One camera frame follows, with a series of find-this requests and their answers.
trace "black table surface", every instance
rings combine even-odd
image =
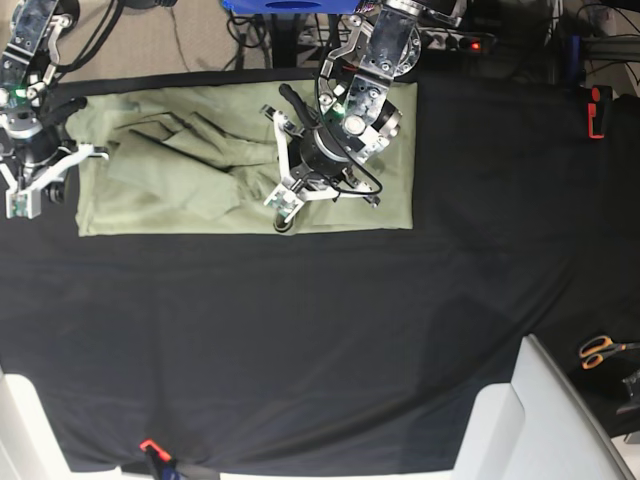
[[[242,75],[62,92],[308,72]],[[73,198],[2,221],[0,364],[33,381],[73,469],[140,461],[147,437],[226,472],[450,469],[531,332],[611,435],[640,427],[615,415],[638,358],[576,358],[596,333],[640,339],[638,100],[593,141],[572,92],[417,81],[412,231],[81,239]]]

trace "green cloth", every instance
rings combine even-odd
[[[111,159],[80,165],[81,236],[134,233],[275,233],[263,201],[279,183],[273,123],[264,104],[296,121],[277,83],[167,88],[91,97],[67,122],[78,142],[106,145]],[[308,102],[313,82],[291,85]],[[367,163],[382,203],[310,202],[291,233],[410,229],[416,85],[396,85],[398,137]]]

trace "blue container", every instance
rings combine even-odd
[[[225,0],[222,5],[239,15],[254,13],[353,13],[359,0]]]

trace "scissors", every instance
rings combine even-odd
[[[611,340],[611,337],[600,335],[585,343],[580,348],[578,355],[582,359],[582,368],[590,370],[613,355],[617,355],[625,350],[634,350],[637,348],[640,348],[640,342],[616,343]]]

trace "cable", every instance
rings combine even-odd
[[[576,19],[576,21],[578,21],[578,20],[579,20],[580,14],[582,13],[582,11],[583,11],[583,10],[586,10],[587,8],[592,8],[592,7],[600,7],[600,8],[604,7],[604,8],[609,8],[609,9],[613,10],[614,12],[618,12],[618,14],[619,14],[622,18],[624,18],[624,19],[627,21],[627,23],[628,23],[629,25],[631,25],[631,27],[632,27],[636,32],[638,32],[638,33],[640,34],[640,28],[638,28],[638,27],[637,27],[637,25],[636,25],[635,23],[633,23],[633,22],[631,21],[631,19],[630,19],[630,18],[629,18],[629,17],[628,17],[628,16],[627,16],[627,15],[626,15],[626,14],[625,14],[621,9],[620,9],[620,8],[617,8],[617,7],[610,7],[609,5],[605,5],[605,4],[603,4],[603,3],[589,3],[589,4],[586,4],[586,5],[582,5],[582,6],[578,9],[578,11],[576,12],[576,15],[575,15],[575,19]]]
[[[231,10],[226,9],[222,4],[221,7],[227,14],[226,29],[229,36],[238,45],[238,51],[229,62],[223,67],[223,71],[229,68],[229,66],[238,59],[244,59],[244,49],[262,49],[264,57],[264,68],[271,68],[271,56],[269,53],[269,46],[267,45],[267,30],[264,26],[264,20],[262,15],[253,15],[250,17],[236,16]],[[241,27],[246,27],[246,33],[240,31]],[[251,32],[255,33],[255,41],[250,43],[248,41]]]
[[[320,42],[320,48],[324,48],[324,40],[322,40],[322,30],[320,29],[320,20],[318,19],[318,14],[314,13],[313,17],[316,20],[316,28],[318,29],[318,41]]]
[[[601,65],[601,66],[595,67],[595,68],[593,67],[593,65],[591,65],[591,71],[587,72],[587,75],[593,75],[594,73],[597,73],[597,72],[599,72],[601,70],[609,68],[609,67],[611,67],[613,65],[620,65],[622,63],[626,63],[626,62],[623,62],[622,60],[615,60],[615,61],[606,63],[604,65]]]
[[[629,65],[629,62],[624,62],[624,66],[627,67],[627,69],[629,70],[629,73],[631,74],[633,79],[636,81],[636,87],[640,87],[640,79],[638,79],[636,72],[633,71],[633,68],[631,68],[631,65]]]
[[[537,22],[533,27],[531,27],[530,31],[535,31],[535,30],[537,30],[537,29],[539,29],[540,27],[543,27],[543,26],[547,26],[548,27],[551,22],[553,22],[554,20],[559,20],[560,18],[561,18],[561,16],[554,16],[554,17],[549,17],[549,18],[546,18],[544,20],[541,20],[540,22]],[[529,61],[529,59],[538,51],[538,49],[540,49],[541,47],[544,47],[545,45],[546,45],[546,43],[544,41],[542,42],[542,44],[536,41],[536,43],[533,45],[533,47],[530,48],[527,52],[525,52],[525,54],[522,56],[520,61],[517,63],[517,65],[513,69],[513,71],[509,75],[507,75],[505,77],[505,80],[513,79],[520,72],[520,70],[522,70],[522,67],[524,67],[526,65],[526,63]]]
[[[349,154],[349,152],[347,152],[347,149],[342,145],[342,143],[340,143],[340,141],[336,138],[336,136],[333,134],[331,129],[327,126],[327,121],[324,118],[324,114],[322,113],[322,108],[320,106],[320,86],[319,86],[320,76],[322,75],[322,66],[324,65],[324,62],[327,59],[327,56],[329,55],[329,49],[331,48],[331,43],[334,40],[334,37],[336,36],[336,33],[339,30],[339,28],[338,28],[339,19],[342,16],[341,15],[337,15],[337,17],[338,17],[337,21],[331,22],[331,31],[329,33],[329,40],[327,41],[327,43],[325,44],[325,46],[324,46],[324,48],[322,50],[322,55],[320,57],[320,64],[318,66],[318,72],[317,72],[317,74],[315,76],[315,79],[314,79],[314,89],[313,90],[314,90],[314,96],[315,96],[315,99],[316,99],[316,109],[318,110],[318,118],[320,119],[320,123],[322,124],[322,126],[327,130],[327,132],[329,132],[329,136],[331,137],[331,139],[340,148],[340,150],[345,155],[345,157],[349,160],[349,162],[353,166],[355,166],[358,170],[360,170],[364,175],[366,175],[366,177],[369,178],[375,184],[375,186],[377,187],[377,190],[372,191],[372,192],[360,192],[360,191],[357,191],[357,190],[344,190],[344,189],[338,187],[337,185],[332,185],[332,187],[340,195],[350,194],[350,195],[357,195],[357,196],[361,196],[361,197],[369,197],[369,196],[373,196],[373,195],[379,195],[380,193],[382,193],[382,190],[384,189],[384,187],[382,186],[382,183],[380,183],[380,181],[375,176],[373,176],[371,173],[369,173],[369,171],[364,167],[364,165],[361,165],[360,162],[355,160]]]
[[[100,23],[98,23],[98,26],[93,31],[93,34],[91,34],[91,37],[89,37],[89,40],[87,41],[87,43],[84,44],[84,46],[80,50],[80,53],[78,53],[78,56],[73,60],[73,62],[71,62],[71,63],[69,63],[67,65],[56,65],[58,70],[61,70],[65,74],[66,74],[67,71],[72,71],[71,69],[73,68],[73,66],[76,65],[80,61],[80,59],[82,59],[84,54],[87,52],[87,50],[89,50],[89,48],[91,47],[91,44],[93,43],[93,41],[96,39],[96,37],[98,36],[100,31],[102,30],[102,27],[107,22],[107,19],[109,18],[109,15],[111,14],[111,10],[113,10],[113,7],[115,6],[115,4],[116,4],[116,0],[111,0],[109,2],[109,5],[107,6],[107,9],[105,10],[104,15],[100,19]]]
[[[176,19],[176,12],[173,10],[173,7],[167,8],[166,10],[167,12],[169,12],[169,16],[171,17],[171,21],[173,22],[173,36],[176,39],[178,54],[180,55],[180,60],[182,60],[182,65],[187,70],[187,72],[191,72],[189,65],[187,65],[187,59],[184,57],[184,51],[182,50],[182,42],[180,41],[180,32],[178,32],[178,20]]]
[[[109,36],[115,29],[118,21],[120,20],[120,17],[122,16],[122,12],[124,11],[124,7],[125,7],[124,0],[116,0],[116,2],[117,2],[117,5],[113,12],[113,15],[111,16],[109,23],[107,23],[107,26],[104,28],[104,31],[98,37],[98,40],[96,40],[95,45],[93,45],[93,47],[91,47],[91,49],[85,55],[83,56],[78,55],[78,58],[73,62],[73,64],[70,66],[70,69],[67,71],[75,72],[76,70],[79,70],[85,65],[87,65],[91,60],[93,60],[93,58],[98,54],[102,46],[109,39]]]

